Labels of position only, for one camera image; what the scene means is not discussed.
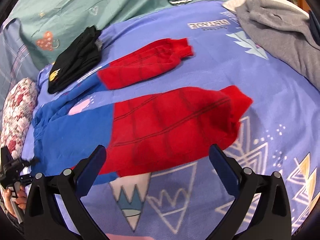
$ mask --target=bed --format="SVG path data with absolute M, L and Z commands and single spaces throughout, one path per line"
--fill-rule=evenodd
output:
M 177 3 L 170 2 L 179 0 L 38 1 L 2 0 L 0 4 L 1 19 L 5 19 L 0 27 L 0 116 L 10 89 L 22 78 L 36 81 L 39 71 L 54 62 L 87 26 L 103 29 L 110 23 L 173 7 Z
M 225 153 L 256 173 L 279 171 L 282 174 L 289 195 L 294 233 L 320 197 L 316 178 L 320 163 L 317 154 L 320 93 L 286 63 L 254 44 L 236 16 L 221 4 L 219 1 L 199 1 L 106 28 L 100 37 L 104 42 L 103 58 L 95 70 L 167 37 L 188 37 L 195 56 L 157 78 L 119 90 L 97 92 L 75 107 L 80 105 L 78 112 L 90 111 L 186 86 L 207 90 L 238 86 L 254 103 L 240 119 L 238 139 Z M 205 24 L 217 20 L 225 21 L 215 27 Z M 39 74 L 40 94 L 34 113 L 89 77 L 89 74 L 84 76 L 60 94 L 49 95 L 47 84 L 51 67 L 46 66 Z M 33 157 L 33 133 L 34 129 L 30 127 L 23 158 Z M 68 167 L 62 161 L 58 168 L 62 171 Z M 50 170 L 43 172 L 50 175 Z M 259 195 L 256 195 L 240 231 L 248 226 L 258 199 Z M 90 215 L 110 239 L 205 239 L 232 201 L 207 157 L 168 170 L 111 182 L 100 175 L 89 194 L 82 198 Z M 76 232 L 62 201 L 58 199 L 58 202 L 69 229 Z

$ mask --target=floral cushion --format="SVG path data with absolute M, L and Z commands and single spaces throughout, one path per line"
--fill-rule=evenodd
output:
M 14 159 L 22 154 L 37 96 L 36 83 L 24 78 L 14 86 L 4 102 L 1 147 L 6 145 Z

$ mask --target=gray clothing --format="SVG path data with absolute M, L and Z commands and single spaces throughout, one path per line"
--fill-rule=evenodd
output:
M 312 37 L 306 15 L 272 0 L 246 0 L 236 13 L 241 27 L 255 43 L 320 90 L 320 46 Z

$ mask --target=red sleeve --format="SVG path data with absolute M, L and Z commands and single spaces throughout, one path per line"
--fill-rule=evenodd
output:
M 192 55 L 186 38 L 162 39 L 112 61 L 109 67 L 98 71 L 98 77 L 109 90 L 119 89 L 166 73 Z
M 251 103 L 236 86 L 184 87 L 117 102 L 100 174 L 169 169 L 208 156 L 215 143 L 224 150 L 236 140 L 239 119 Z

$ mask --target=hand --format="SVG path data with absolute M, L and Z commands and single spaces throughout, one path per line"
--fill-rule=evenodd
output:
M 26 189 L 23 186 L 20 186 L 20 191 L 17 192 L 18 198 L 15 199 L 15 203 L 17 203 L 18 207 L 22 210 L 26 210 L 27 205 L 27 194 Z M 5 189 L 4 190 L 4 205 L 6 206 L 7 210 L 11 215 L 14 217 L 17 217 L 14 213 L 14 210 L 12 208 L 10 198 L 11 198 L 11 190 Z

